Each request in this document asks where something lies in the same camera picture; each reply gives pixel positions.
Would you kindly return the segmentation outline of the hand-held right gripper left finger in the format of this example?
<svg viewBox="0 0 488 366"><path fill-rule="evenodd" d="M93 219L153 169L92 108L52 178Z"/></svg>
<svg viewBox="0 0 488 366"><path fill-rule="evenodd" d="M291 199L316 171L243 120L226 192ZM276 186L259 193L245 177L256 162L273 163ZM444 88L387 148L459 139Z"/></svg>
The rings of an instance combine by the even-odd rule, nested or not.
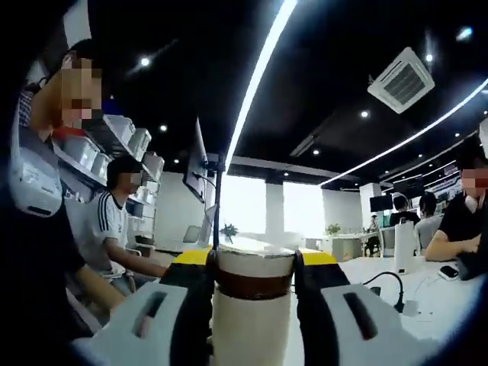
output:
<svg viewBox="0 0 488 366"><path fill-rule="evenodd" d="M127 297L108 324L73 343L83 365L206 365L217 252L189 250Z"/></svg>

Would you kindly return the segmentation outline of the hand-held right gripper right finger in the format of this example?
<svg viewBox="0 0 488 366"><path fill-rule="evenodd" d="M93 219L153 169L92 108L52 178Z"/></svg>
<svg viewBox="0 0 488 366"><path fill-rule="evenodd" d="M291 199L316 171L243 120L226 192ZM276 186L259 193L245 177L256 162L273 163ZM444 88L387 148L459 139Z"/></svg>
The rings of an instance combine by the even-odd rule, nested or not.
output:
<svg viewBox="0 0 488 366"><path fill-rule="evenodd" d="M391 306L350 284L323 252L294 254L297 318L306 365L422 365L439 349L403 328Z"/></svg>

